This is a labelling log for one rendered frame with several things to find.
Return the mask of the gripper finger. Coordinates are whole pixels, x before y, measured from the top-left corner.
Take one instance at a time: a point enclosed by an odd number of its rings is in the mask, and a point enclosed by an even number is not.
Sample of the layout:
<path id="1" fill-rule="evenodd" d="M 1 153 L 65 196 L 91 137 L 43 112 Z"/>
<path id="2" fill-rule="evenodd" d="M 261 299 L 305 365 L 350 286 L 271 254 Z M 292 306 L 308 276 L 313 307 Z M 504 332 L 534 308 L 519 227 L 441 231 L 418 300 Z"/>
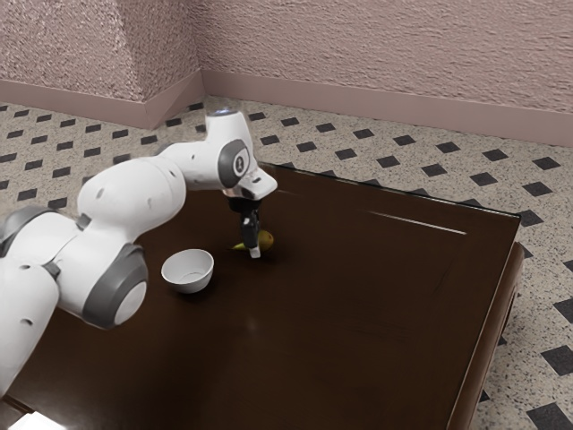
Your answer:
<path id="1" fill-rule="evenodd" d="M 250 211 L 241 215 L 241 235 L 244 247 L 253 259 L 261 257 L 259 246 L 260 222 L 257 211 Z"/>

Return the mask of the yellow green fruit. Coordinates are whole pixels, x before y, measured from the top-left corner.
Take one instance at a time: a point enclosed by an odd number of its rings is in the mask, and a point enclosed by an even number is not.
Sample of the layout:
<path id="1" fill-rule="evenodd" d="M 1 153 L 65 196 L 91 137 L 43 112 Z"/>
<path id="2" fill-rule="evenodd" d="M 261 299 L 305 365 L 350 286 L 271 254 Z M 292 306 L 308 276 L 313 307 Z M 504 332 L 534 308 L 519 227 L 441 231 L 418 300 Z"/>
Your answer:
<path id="1" fill-rule="evenodd" d="M 262 252 L 268 251 L 274 245 L 274 236 L 267 230 L 260 230 L 258 233 L 259 249 Z M 247 251 L 244 243 L 239 243 L 231 247 L 234 251 Z"/>

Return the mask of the white bowl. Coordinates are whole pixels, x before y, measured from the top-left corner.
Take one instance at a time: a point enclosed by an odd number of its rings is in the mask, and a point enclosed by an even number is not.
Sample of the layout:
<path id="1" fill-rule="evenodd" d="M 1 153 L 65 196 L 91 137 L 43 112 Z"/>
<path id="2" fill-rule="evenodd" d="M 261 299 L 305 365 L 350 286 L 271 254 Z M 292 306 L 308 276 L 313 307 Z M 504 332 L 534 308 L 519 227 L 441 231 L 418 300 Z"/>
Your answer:
<path id="1" fill-rule="evenodd" d="M 162 278 L 182 294 L 193 294 L 206 288 L 213 271 L 214 258 L 202 249 L 186 249 L 173 254 L 161 267 Z"/>

